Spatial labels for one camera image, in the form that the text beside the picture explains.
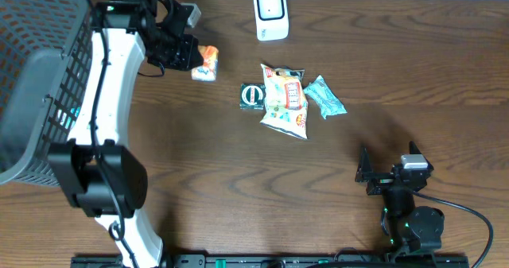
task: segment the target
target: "plastic basket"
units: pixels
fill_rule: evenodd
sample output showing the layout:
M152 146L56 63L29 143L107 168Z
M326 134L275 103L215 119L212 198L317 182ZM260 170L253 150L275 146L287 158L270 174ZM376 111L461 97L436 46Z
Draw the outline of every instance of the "plastic basket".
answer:
M58 185L46 157L83 102L87 10L85 0L0 0L0 184Z

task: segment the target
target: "wooden tabletop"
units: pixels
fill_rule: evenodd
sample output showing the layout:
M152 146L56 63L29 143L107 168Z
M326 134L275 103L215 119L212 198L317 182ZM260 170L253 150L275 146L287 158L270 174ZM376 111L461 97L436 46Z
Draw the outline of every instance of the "wooden tabletop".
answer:
M485 214L495 228L483 267L509 254L509 2L288 0L290 33L259 42L252 0L197 2L193 33L220 50L217 81L189 72L138 77L130 148L146 167L146 210L171 251L332 254L387 247L381 196L354 182L359 148L388 171L414 140L435 171L422 190ZM348 113L323 120L310 101L308 141L239 109L260 63L321 74ZM144 73L158 69L144 64ZM488 229L440 208L440 252L479 257ZM58 188L0 188L0 266L66 267L75 254L117 254L108 234Z

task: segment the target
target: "snack package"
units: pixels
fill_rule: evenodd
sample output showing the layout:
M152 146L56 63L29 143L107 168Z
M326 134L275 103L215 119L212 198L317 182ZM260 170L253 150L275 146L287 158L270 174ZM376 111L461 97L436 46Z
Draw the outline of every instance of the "snack package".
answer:
M198 45L198 51L204 57L204 64L191 70L191 78L199 81L215 81L220 51L211 45Z
M304 89L304 93L311 96L320 107L321 116L324 119L329 115L345 114L341 101L334 96L330 88L325 83L324 77L318 76L316 80Z
M307 139L305 120L308 101L301 86L304 70L272 69L261 65L265 82L266 114L260 123L290 136Z
M265 85L242 84L240 85L240 108L263 110L265 98Z

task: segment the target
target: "blue packet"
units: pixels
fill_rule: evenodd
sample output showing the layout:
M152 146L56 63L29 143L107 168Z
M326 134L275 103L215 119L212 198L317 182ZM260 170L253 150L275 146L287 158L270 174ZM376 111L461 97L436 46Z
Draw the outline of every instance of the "blue packet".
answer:
M318 76L314 82L310 83L304 89L304 93L317 102L324 119L329 115L345 114L347 112L341 101L328 88L322 76Z

